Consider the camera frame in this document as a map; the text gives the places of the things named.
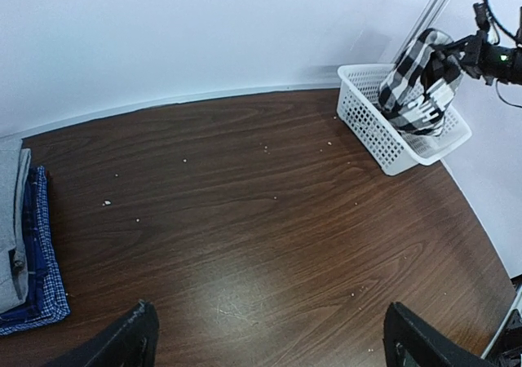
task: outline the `blue plaid shirt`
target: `blue plaid shirt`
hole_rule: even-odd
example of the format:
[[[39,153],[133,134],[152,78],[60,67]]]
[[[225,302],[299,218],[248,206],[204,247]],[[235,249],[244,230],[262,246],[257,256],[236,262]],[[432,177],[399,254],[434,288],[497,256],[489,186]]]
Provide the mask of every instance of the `blue plaid shirt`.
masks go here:
[[[51,243],[51,227],[49,225],[49,207],[47,203],[47,179],[45,168],[36,169],[37,189],[37,228],[40,236],[40,246],[46,260],[48,275],[43,283],[43,309],[40,316],[27,320],[25,323],[0,328],[0,335],[11,334],[21,330],[34,329],[40,326],[62,321],[70,314],[65,296],[64,284],[55,258]]]

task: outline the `laundry basket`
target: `laundry basket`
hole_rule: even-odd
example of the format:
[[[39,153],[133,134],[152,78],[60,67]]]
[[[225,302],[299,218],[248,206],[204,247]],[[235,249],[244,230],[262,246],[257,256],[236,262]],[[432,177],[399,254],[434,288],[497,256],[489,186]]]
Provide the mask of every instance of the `laundry basket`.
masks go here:
[[[445,112],[441,135],[399,134],[375,107],[379,85],[393,68],[393,64],[362,64],[338,69],[343,84],[337,114],[387,175],[397,175],[417,164],[429,166],[471,137],[470,127],[451,105]]]

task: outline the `plaid cloth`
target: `plaid cloth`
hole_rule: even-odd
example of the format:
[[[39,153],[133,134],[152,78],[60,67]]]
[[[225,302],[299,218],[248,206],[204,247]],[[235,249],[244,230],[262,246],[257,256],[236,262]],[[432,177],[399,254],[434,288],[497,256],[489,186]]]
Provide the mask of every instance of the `plaid cloth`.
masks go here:
[[[453,40],[427,29],[400,55],[396,68],[379,88],[383,116],[399,131],[411,135],[440,135],[444,114],[462,80],[457,58],[440,46]]]
[[[43,282],[47,275],[47,265],[40,248],[40,236],[38,235],[36,177],[36,169],[29,170],[24,186],[24,210],[22,212],[22,236],[25,244],[29,292],[25,303],[0,314],[0,328],[36,318],[43,309]]]
[[[21,330],[34,329],[63,320],[70,314],[65,296],[64,285],[51,243],[51,228],[49,225],[49,207],[47,204],[46,171],[42,166],[37,168],[37,227],[43,256],[46,260],[49,274],[43,285],[45,295],[42,314],[38,318],[27,320],[24,324],[0,328],[0,335],[11,334]]]

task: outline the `folded clothing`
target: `folded clothing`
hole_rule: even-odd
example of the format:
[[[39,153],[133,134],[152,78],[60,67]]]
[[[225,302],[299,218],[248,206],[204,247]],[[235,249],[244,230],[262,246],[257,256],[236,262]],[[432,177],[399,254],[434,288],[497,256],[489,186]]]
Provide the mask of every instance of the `folded clothing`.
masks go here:
[[[37,171],[31,169],[25,181],[24,211],[22,214],[22,234],[29,274],[29,291],[24,304],[0,314],[0,328],[25,323],[27,320],[39,316],[43,309],[43,282],[47,275],[47,265],[38,235],[37,194]]]
[[[0,313],[24,303],[28,293],[22,208],[31,152],[21,146],[21,140],[0,143]]]
[[[37,185],[37,235],[47,267],[47,276],[45,276],[43,282],[43,307],[40,315],[33,319],[28,319],[24,323],[16,325],[0,327],[0,335],[49,325],[63,320],[71,312],[67,304],[64,285],[51,242],[51,227],[49,224],[49,208],[47,203],[47,179],[46,171],[42,166],[39,166],[35,170],[34,178]]]

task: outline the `folded blue checkered cloth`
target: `folded blue checkered cloth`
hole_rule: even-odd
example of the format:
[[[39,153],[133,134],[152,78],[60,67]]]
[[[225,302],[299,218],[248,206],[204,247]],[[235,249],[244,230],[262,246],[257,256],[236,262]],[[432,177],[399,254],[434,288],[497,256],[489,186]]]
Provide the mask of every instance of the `folded blue checkered cloth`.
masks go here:
[[[43,284],[47,275],[46,259],[40,247],[37,221],[37,170],[28,172],[24,187],[22,236],[25,244],[25,262],[28,271],[28,293],[25,303],[0,314],[0,328],[23,324],[40,316],[43,309]]]
[[[64,284],[51,243],[51,227],[49,225],[49,207],[47,203],[46,170],[39,166],[36,169],[37,190],[37,226],[40,236],[40,247],[46,260],[48,274],[43,284],[43,309],[39,317],[27,320],[23,324],[0,328],[0,335],[11,334],[22,330],[34,329],[63,320],[70,314],[65,296]]]

